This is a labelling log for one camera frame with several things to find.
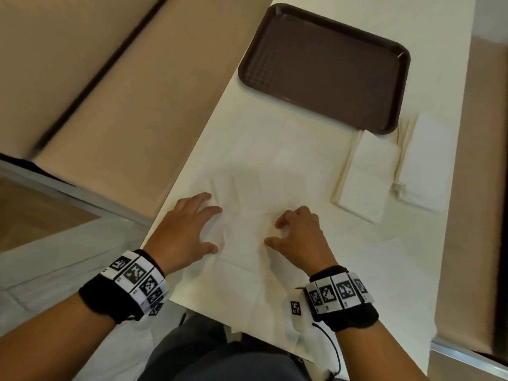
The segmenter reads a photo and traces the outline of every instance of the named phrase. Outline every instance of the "white table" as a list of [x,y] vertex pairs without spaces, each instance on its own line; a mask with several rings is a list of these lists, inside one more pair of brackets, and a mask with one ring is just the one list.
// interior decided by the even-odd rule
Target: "white table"
[[[401,43],[409,49],[411,55],[401,118],[413,119],[421,111],[429,111],[441,123],[459,128],[475,0],[273,1],[280,2]],[[353,133],[351,128],[251,91],[242,85],[235,73],[149,235],[166,212],[173,208],[178,198],[194,193],[193,186],[197,182],[213,171],[238,168],[238,158],[229,151],[246,131],[260,134],[265,127],[259,123],[270,122],[270,132],[264,139],[267,142],[269,139],[283,140],[288,134],[288,128],[280,122],[281,118],[296,125],[302,134],[301,138],[307,139],[310,150],[332,163],[331,171],[318,192],[308,199],[308,204],[321,217],[323,231],[339,259],[342,255],[345,261],[348,260],[347,251],[337,252],[342,246],[338,236],[352,229],[365,241],[398,237],[409,258],[431,278],[433,286],[425,290],[427,293],[415,295],[416,299],[424,297],[432,300],[430,310],[425,315],[419,315],[419,320],[415,320],[414,325],[406,324],[406,329],[414,327],[415,334],[410,344],[403,345],[426,372],[430,340],[435,334],[433,307],[441,270],[447,214],[433,214],[391,198],[382,223],[373,226],[333,205],[330,198],[348,153]],[[244,167],[258,168],[263,160],[261,157],[253,157],[241,163]],[[207,289],[203,288],[202,291],[206,294]],[[181,287],[176,288],[170,299],[213,317],[214,313],[202,302],[202,296],[189,297],[189,293]],[[389,329],[392,327],[391,331],[399,341],[405,339],[403,331],[396,331],[401,316],[386,313],[381,318]]]

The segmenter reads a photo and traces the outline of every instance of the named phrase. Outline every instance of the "white napkin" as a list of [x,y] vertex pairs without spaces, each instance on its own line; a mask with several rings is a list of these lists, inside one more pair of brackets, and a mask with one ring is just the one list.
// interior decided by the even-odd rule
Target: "white napkin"
[[443,211],[453,175],[457,132],[422,112],[404,139],[403,160],[397,171],[397,197],[405,202]]
[[396,144],[368,131],[356,135],[332,202],[359,217],[379,223],[399,156],[400,149]]

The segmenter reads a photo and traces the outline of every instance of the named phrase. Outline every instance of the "tabletop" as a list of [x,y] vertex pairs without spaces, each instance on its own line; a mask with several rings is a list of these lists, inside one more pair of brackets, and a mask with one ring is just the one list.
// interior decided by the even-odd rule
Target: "tabletop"
[[[295,5],[405,46],[410,51],[411,64],[401,119],[415,119],[420,112],[429,111],[442,124],[459,128],[475,0],[274,0],[273,3]],[[428,286],[420,290],[424,294],[412,297],[415,307],[418,299],[427,300],[425,312],[405,317],[394,312],[401,301],[400,297],[397,301],[392,289],[380,289],[393,296],[384,298],[378,305],[381,320],[426,372],[430,340],[435,334],[433,315],[447,212],[432,213],[390,197],[382,222],[373,225],[332,204],[330,198],[353,132],[339,122],[250,90],[235,73],[148,235],[179,198],[194,194],[196,186],[213,174],[264,168],[274,143],[286,144],[289,147],[286,149],[291,149],[291,144],[303,145],[304,152],[293,151],[292,155],[298,159],[294,171],[310,187],[306,203],[320,216],[321,227],[339,262],[362,263],[359,256],[348,255],[348,246],[358,247],[363,243],[362,248],[368,250],[380,241],[396,238],[395,244],[379,248],[399,249],[404,255],[400,261],[414,265],[427,278]],[[245,151],[245,134],[249,134],[250,141],[255,140],[255,146],[248,152],[239,152],[239,149]],[[168,281],[175,286],[170,296],[175,303],[228,325],[235,325],[243,318],[235,313],[225,316],[216,305],[207,302],[208,290],[199,275],[190,282],[177,273]],[[397,282],[395,278],[391,284],[404,288],[402,279]],[[401,323],[402,318],[413,320]],[[245,332],[288,351],[304,353],[302,348],[289,347],[285,337],[259,337],[257,331]]]

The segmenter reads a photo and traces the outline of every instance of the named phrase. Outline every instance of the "brown tray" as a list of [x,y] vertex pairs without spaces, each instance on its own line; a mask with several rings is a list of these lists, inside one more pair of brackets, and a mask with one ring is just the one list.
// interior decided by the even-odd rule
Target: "brown tray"
[[267,10],[238,68],[248,87],[374,134],[397,128],[410,54],[287,4]]

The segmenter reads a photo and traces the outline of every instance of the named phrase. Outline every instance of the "cable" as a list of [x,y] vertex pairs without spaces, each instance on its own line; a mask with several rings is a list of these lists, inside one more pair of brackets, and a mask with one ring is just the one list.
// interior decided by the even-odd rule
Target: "cable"
[[327,339],[328,339],[328,340],[330,340],[330,342],[332,343],[332,346],[333,346],[333,348],[334,348],[334,350],[335,350],[335,354],[337,354],[337,361],[339,361],[339,370],[338,370],[338,372],[337,372],[337,373],[332,373],[332,376],[331,376],[331,378],[330,378],[330,379],[334,379],[336,376],[338,376],[338,375],[339,375],[340,371],[342,370],[342,364],[341,364],[341,362],[340,362],[339,351],[338,351],[338,350],[337,350],[337,348],[335,347],[335,344],[333,343],[333,341],[332,341],[332,339],[330,338],[330,336],[328,335],[328,333],[327,333],[327,332],[325,332],[325,330],[324,330],[321,326],[319,326],[318,324],[315,324],[315,323],[312,323],[312,326],[314,326],[315,328],[318,328],[319,330],[321,330],[321,332],[323,332],[323,333],[326,335]]

